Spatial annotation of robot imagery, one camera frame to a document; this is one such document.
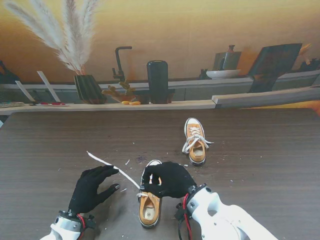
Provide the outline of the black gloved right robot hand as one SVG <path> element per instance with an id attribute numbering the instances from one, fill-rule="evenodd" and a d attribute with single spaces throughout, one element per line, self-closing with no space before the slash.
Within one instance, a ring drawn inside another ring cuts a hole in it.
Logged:
<path id="1" fill-rule="evenodd" d="M 182 198 L 190 187 L 197 187 L 190 173 L 184 166 L 167 161 L 149 165 L 144 169 L 141 186 L 145 192 L 158 198 Z"/>

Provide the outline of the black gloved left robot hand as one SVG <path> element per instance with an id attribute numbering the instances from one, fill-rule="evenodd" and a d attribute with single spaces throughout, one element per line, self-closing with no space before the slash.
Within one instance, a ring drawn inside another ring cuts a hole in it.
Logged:
<path id="1" fill-rule="evenodd" d="M 98 188 L 103 181 L 119 173 L 112 165 L 98 166 L 82 172 L 78 179 L 68 205 L 68 213 L 72 216 L 89 213 L 96 206 L 107 200 L 120 185 L 112 184 L 107 190 L 98 193 Z"/>

